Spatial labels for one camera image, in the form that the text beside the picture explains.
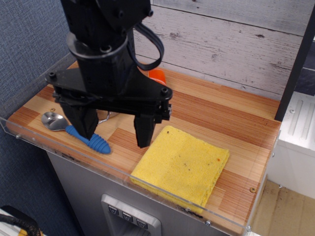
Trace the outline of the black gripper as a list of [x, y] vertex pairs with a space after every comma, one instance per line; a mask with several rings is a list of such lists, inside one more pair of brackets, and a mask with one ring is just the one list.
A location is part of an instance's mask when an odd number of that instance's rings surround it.
[[66, 39], [78, 68], [50, 72], [47, 83], [65, 116], [82, 137], [91, 139], [97, 124], [97, 110], [136, 116], [137, 145], [151, 143], [155, 121], [170, 119], [172, 89], [145, 76], [130, 56], [128, 40], [118, 48], [97, 50], [76, 37]]

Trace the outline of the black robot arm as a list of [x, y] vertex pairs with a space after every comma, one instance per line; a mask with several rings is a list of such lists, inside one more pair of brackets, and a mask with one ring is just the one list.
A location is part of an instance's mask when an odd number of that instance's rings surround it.
[[78, 68], [50, 72], [46, 81], [76, 131], [92, 139], [99, 110], [134, 116], [137, 144], [149, 146], [155, 125], [171, 115], [172, 89], [144, 75], [161, 59], [136, 59], [133, 31], [150, 40], [163, 56], [159, 37], [142, 21], [153, 14], [148, 0], [64, 0], [69, 26], [66, 42]]

